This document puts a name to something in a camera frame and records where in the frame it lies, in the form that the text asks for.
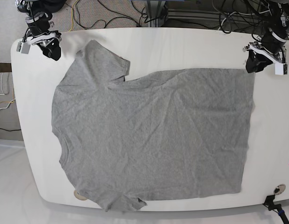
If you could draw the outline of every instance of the cable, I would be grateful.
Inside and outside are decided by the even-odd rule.
[[[155,21],[155,20],[161,19],[161,16],[156,17],[156,18],[153,18],[153,19],[151,19],[151,20],[147,20],[147,19],[148,19],[148,17],[146,17],[146,19],[144,20],[144,23],[149,23],[149,22],[151,22],[151,21]]]
[[[270,10],[266,10],[266,11],[263,11],[263,12],[260,12],[260,14],[263,14],[263,13],[268,13],[268,12],[270,12]],[[237,11],[234,11],[234,12],[232,12],[232,13],[230,13],[228,16],[229,17],[231,17],[232,15],[234,15],[235,13],[237,13],[237,14],[240,14],[240,15],[255,15],[254,13],[252,13],[252,14],[247,14],[247,13],[240,13],[240,12],[237,12]],[[226,21],[226,18],[225,19],[223,19],[223,21],[222,21],[222,23],[221,23],[221,26],[223,26],[223,24],[224,24],[224,22]]]
[[[72,31],[73,28],[74,28],[73,9],[74,9],[74,6],[78,3],[78,1],[80,1],[80,0],[76,0],[76,1],[75,1],[75,3],[73,4],[73,6],[71,7],[71,10],[70,10],[71,28],[70,28],[69,32]]]
[[[14,101],[15,101],[15,100],[12,100],[12,101],[10,101],[10,102],[8,103],[8,105],[7,105],[6,107],[0,108],[0,111],[9,108],[9,106],[10,106],[12,103],[14,103]]]
[[[13,104],[14,102],[15,102],[15,98],[14,98],[14,89],[13,89],[13,99],[12,99],[11,101],[2,101],[2,102],[0,102],[0,104],[1,104],[1,103],[8,103],[8,105],[7,105],[6,107],[0,108],[0,111],[9,108],[9,106],[10,106],[11,104]]]
[[[235,0],[233,0],[232,9],[233,9],[234,12],[238,12],[238,10],[235,10],[235,9],[234,9],[234,3],[235,3]],[[247,11],[247,13],[245,13],[245,14],[251,15],[251,13],[248,13],[248,7],[247,7],[246,4],[245,4],[245,6],[246,6],[246,11]],[[244,13],[239,13],[239,16],[240,16],[247,24],[249,24],[249,25],[251,25],[251,26],[255,26],[255,23],[252,24],[252,23],[248,22],[248,21],[245,19],[245,17],[242,16],[242,14],[244,14]]]
[[[260,40],[257,40],[257,39],[254,37],[254,29],[253,29],[253,31],[252,31],[252,33],[251,33],[251,36],[252,36],[252,38],[253,38],[256,42],[261,43]]]
[[[134,3],[133,3],[133,0],[131,0],[131,3],[132,3],[133,8],[134,8],[138,13],[142,14],[142,12],[135,7],[135,5],[134,5]]]
[[[265,206],[267,209],[269,209],[269,206],[266,206],[266,205],[264,205],[264,204],[262,204],[262,205]],[[271,210],[271,211],[274,211],[274,212],[276,212],[277,214],[279,214],[278,211],[275,211],[275,210]]]
[[[135,19],[133,19],[131,16],[128,16],[128,15],[125,15],[125,14],[122,14],[122,13],[119,13],[119,12],[115,12],[115,11],[109,9],[108,7],[106,7],[100,0],[97,0],[97,1],[98,1],[98,3],[99,3],[101,6],[103,6],[103,7],[104,7],[105,9],[107,9],[108,11],[113,12],[113,13],[116,13],[116,14],[119,14],[119,15],[122,15],[122,16],[125,16],[125,17],[127,17],[127,18],[130,18],[130,20],[134,21],[137,25],[140,26],[140,24],[139,24]]]
[[[253,3],[255,3],[255,4],[258,4],[258,3],[259,3],[259,2],[253,1],[253,0],[249,0],[249,1],[251,1],[251,2],[253,2]]]
[[[6,131],[6,132],[17,132],[17,131],[21,131],[21,129],[7,130],[7,129],[1,128],[1,127],[0,127],[0,130]]]
[[[257,15],[258,17],[262,18],[265,21],[271,21],[270,17],[267,17],[267,16],[260,14],[255,8],[253,8],[253,6],[250,5],[248,0],[243,0],[243,1],[248,6],[248,8],[250,8],[250,10],[255,13],[255,15]]]
[[[81,24],[81,22],[80,22],[80,12],[79,12],[79,9],[78,9],[78,3],[79,3],[79,2],[80,2],[80,0],[77,0],[77,1],[74,3],[73,6],[70,6],[70,5],[67,4],[67,3],[65,3],[65,4],[66,4],[68,7],[72,8],[73,13],[72,13],[71,15],[72,15],[73,20],[76,22],[76,24],[78,24],[78,25],[79,25],[81,28],[83,28],[83,29],[91,29],[92,27],[94,27],[94,26],[95,26],[98,22],[100,22],[100,21],[104,22],[103,28],[106,28],[113,20],[119,19],[119,18],[132,20],[132,21],[134,21],[134,22],[136,23],[137,26],[140,26],[140,27],[141,27],[140,22],[137,22],[135,19],[133,19],[132,17],[130,17],[130,16],[128,16],[128,15],[124,15],[124,14],[122,14],[122,13],[118,13],[118,12],[115,12],[115,11],[107,8],[107,7],[106,7],[102,2],[100,2],[99,0],[98,0],[98,2],[99,2],[104,8],[106,8],[106,9],[109,10],[110,12],[117,13],[117,14],[120,14],[120,15],[122,15],[122,16],[114,17],[114,18],[112,18],[112,19],[111,19],[110,21],[108,21],[108,22],[106,22],[105,20],[102,20],[102,19],[97,20],[97,21],[95,21],[90,27],[83,26],[83,25]],[[74,6],[75,6],[76,11],[77,11],[77,13],[78,13],[78,20],[76,20],[76,18],[75,18],[75,9],[74,9]]]
[[[248,26],[248,27],[244,27],[244,28],[240,28],[240,29],[235,29],[234,32],[242,32],[243,30],[248,29],[248,28],[251,28],[251,27],[258,27],[261,22],[262,22],[262,21],[256,23],[255,25],[252,25],[252,26],[250,25],[250,26]]]
[[[285,63],[285,55],[284,55],[284,51],[282,48],[281,48],[281,53],[282,53],[282,63]]]
[[[31,10],[31,4],[30,4],[30,1],[28,2],[28,5],[29,5],[29,10],[30,10],[30,13],[31,13],[31,16],[32,16],[33,22],[35,23],[35,19],[34,19],[34,16],[33,16],[32,10]]]
[[[200,23],[197,23],[197,22],[187,22],[187,21],[183,21],[183,20],[180,20],[180,19],[172,19],[172,18],[170,18],[170,20],[176,20],[176,21],[179,21],[179,22],[182,22],[182,23],[188,23],[188,24],[196,24],[196,25],[202,26],[202,27],[207,28],[207,29],[215,29],[215,28],[218,27],[218,25],[215,26],[215,27],[208,27],[206,25],[203,25],[203,24],[200,24]]]
[[[233,9],[233,11],[236,11],[235,9],[234,9],[234,3],[235,3],[235,1],[236,0],[233,0],[233,2],[232,2],[232,9]],[[245,6],[246,6],[246,13],[248,13],[248,6],[245,4]]]
[[[5,93],[4,93],[4,91],[3,91],[3,88],[2,88],[2,79],[3,79],[3,73],[1,74],[1,94],[0,94],[0,96],[4,96],[4,95],[6,95]]]
[[[222,5],[221,5],[221,10],[220,10],[220,9],[218,9],[218,8],[215,6],[214,0],[211,1],[212,5],[213,5],[213,8],[214,8],[217,12],[219,12],[219,25],[220,25],[220,28],[221,28],[222,32],[225,33],[225,34],[230,34],[230,33],[232,32],[231,22],[230,22],[228,16],[227,16],[224,12],[222,12],[222,8],[223,8],[225,2],[226,2],[226,0],[223,0]],[[221,26],[221,15],[223,15],[223,16],[227,19],[227,21],[228,21],[228,23],[229,23],[229,26],[230,26],[230,30],[229,30],[229,31],[225,31],[225,30],[223,29],[223,27]]]
[[[143,9],[142,9],[142,11],[141,11],[141,16],[140,16],[140,18],[139,18],[139,24],[141,25],[141,19],[142,18],[144,18],[144,19],[147,19],[148,18],[148,14],[147,13],[144,13],[144,9],[145,9],[145,7],[143,7]]]
[[[28,28],[26,29],[25,34],[24,34],[23,39],[22,39],[22,42],[25,42],[25,41],[26,41],[27,35],[28,35],[28,31],[30,31],[30,27],[28,27]]]

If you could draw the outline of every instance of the white floor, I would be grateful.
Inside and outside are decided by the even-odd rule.
[[[289,200],[282,202],[289,219]],[[262,205],[193,212],[104,212],[44,201],[24,144],[0,140],[0,224],[281,224]]]

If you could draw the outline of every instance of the table surface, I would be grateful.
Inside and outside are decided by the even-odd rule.
[[[91,39],[131,61],[127,80],[159,70],[185,68],[244,68],[249,34],[185,28],[115,28],[62,34],[62,57],[55,62],[37,46],[28,55],[11,47],[17,108],[26,151],[43,199],[60,204],[99,208],[73,195],[74,187],[59,164],[61,146],[52,133],[51,107],[56,86]],[[287,61],[289,63],[289,42]],[[257,73],[251,115],[249,150],[242,190],[238,194],[184,200],[148,201],[141,211],[208,210],[263,203],[279,184],[276,200],[289,199],[289,75],[277,76],[274,66]]]
[[[281,202],[289,219],[289,200]],[[0,140],[0,224],[281,224],[262,205],[190,212],[119,212],[40,197],[21,141]]]

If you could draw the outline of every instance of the black mount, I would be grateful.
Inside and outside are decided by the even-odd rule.
[[[282,219],[284,224],[289,224],[289,220],[285,215],[284,210],[281,207],[281,204],[274,204],[273,200],[275,199],[275,195],[269,195],[266,197],[265,203],[263,205],[265,205],[269,211],[271,210],[277,210],[278,211],[278,215],[280,216],[280,218]]]
[[[28,36],[37,38],[55,33],[55,37],[43,39],[43,42],[38,42],[36,45],[40,47],[43,55],[57,61],[61,57],[59,46],[61,33],[58,30],[49,31],[49,21],[53,17],[52,12],[62,8],[65,0],[18,0],[16,3],[18,10],[28,15],[26,18],[28,29],[22,42],[25,42]]]

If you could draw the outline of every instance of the metal frame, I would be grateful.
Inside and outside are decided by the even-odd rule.
[[[145,9],[148,14],[148,21],[154,18],[159,18],[161,11],[165,6],[166,1],[145,1]],[[188,10],[188,9],[168,9],[168,16],[162,20],[156,19],[148,23],[149,27],[161,27],[166,19],[187,19],[187,20],[204,20],[204,21],[218,21],[219,13],[213,11]],[[258,20],[258,17],[250,15],[233,15],[233,20],[237,23],[253,23]]]

